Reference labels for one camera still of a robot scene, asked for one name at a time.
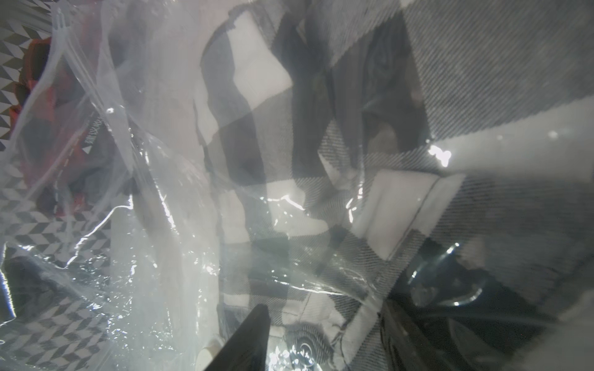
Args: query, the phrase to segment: folded clothing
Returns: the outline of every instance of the folded clothing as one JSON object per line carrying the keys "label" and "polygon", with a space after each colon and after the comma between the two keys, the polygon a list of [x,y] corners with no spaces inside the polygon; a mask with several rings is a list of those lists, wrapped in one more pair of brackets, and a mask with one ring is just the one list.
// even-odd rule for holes
{"label": "folded clothing", "polygon": [[[10,107],[11,132],[42,78],[51,41],[32,40],[24,55],[15,84],[18,105]],[[67,213],[65,208],[71,213],[89,210],[102,198],[109,185],[106,173],[114,160],[115,143],[97,110],[85,100],[84,107],[77,104],[83,90],[72,71],[64,65],[57,75],[54,84],[39,91],[30,103],[31,116],[23,123],[16,142],[25,183],[35,188],[37,209],[47,216],[61,217]],[[69,145],[66,140],[71,138],[76,142]]]}
{"label": "folded clothing", "polygon": [[[591,255],[594,156],[585,142],[555,141],[553,128],[591,134],[594,80],[580,67],[588,83],[570,96],[557,94],[573,85],[554,68],[525,78],[548,79],[546,91],[517,82],[541,60],[525,43],[587,64],[582,46],[543,36],[552,23],[518,16],[559,15],[538,2],[501,2],[499,12],[465,0],[447,11],[429,0],[328,0],[306,2],[300,18],[289,3],[233,9],[200,66],[223,335],[264,303],[271,336],[311,348],[324,367],[386,369],[377,313],[429,239],[547,315],[577,300],[558,287]],[[592,13],[580,3],[563,14],[578,9]],[[527,32],[502,42],[493,29],[508,23]],[[567,40],[592,34],[582,23],[552,28]],[[495,60],[515,56],[505,73],[484,68],[476,35]],[[508,143],[497,156],[481,152]],[[541,166],[539,154],[557,146]]]}

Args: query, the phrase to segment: black object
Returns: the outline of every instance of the black object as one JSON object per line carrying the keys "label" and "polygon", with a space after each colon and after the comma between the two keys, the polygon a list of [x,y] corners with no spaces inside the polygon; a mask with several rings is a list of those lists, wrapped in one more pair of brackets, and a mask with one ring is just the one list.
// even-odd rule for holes
{"label": "black object", "polygon": [[268,307],[257,305],[206,371],[264,371],[270,331]]}
{"label": "black object", "polygon": [[429,339],[396,302],[386,301],[381,311],[381,342],[390,371],[446,371]]}

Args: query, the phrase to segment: plaid fabric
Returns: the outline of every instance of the plaid fabric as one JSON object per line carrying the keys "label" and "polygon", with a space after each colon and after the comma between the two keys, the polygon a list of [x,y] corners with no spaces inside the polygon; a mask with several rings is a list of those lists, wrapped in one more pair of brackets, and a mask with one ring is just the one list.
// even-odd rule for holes
{"label": "plaid fabric", "polygon": [[317,328],[333,368],[385,369],[377,312],[427,237],[552,316],[590,284],[561,292],[593,256],[591,2],[229,15],[196,108],[230,332],[265,303],[280,337]]}

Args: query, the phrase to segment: plastic bag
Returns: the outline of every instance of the plastic bag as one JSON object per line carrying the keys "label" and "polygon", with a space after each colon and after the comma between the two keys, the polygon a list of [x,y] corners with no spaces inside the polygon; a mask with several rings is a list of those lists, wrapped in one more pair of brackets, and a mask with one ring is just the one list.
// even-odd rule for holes
{"label": "plastic bag", "polygon": [[[579,9],[550,26],[563,45],[542,24],[508,36],[579,69]],[[434,330],[441,362],[526,365],[591,283],[590,85],[548,65],[518,82],[541,61],[520,41],[494,78],[473,44],[483,34],[501,55],[493,13],[442,13],[424,0],[54,6],[2,167],[20,190],[2,206],[3,362],[192,370],[265,304],[268,369],[382,370],[398,353],[378,316],[390,298]],[[522,12],[497,14],[524,27]],[[443,39],[459,30],[466,43]],[[551,87],[534,90],[543,76]],[[27,240],[27,218],[59,239]]]}

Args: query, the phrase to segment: black and white plaid blanket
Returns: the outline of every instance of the black and white plaid blanket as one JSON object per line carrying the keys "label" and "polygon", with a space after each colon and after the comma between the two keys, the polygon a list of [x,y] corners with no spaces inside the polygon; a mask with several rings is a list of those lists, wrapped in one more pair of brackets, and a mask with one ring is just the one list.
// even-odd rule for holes
{"label": "black and white plaid blanket", "polygon": [[593,255],[593,17],[588,0],[233,8],[195,100],[227,334],[264,303],[271,335],[385,369],[377,312],[428,237],[566,310]]}

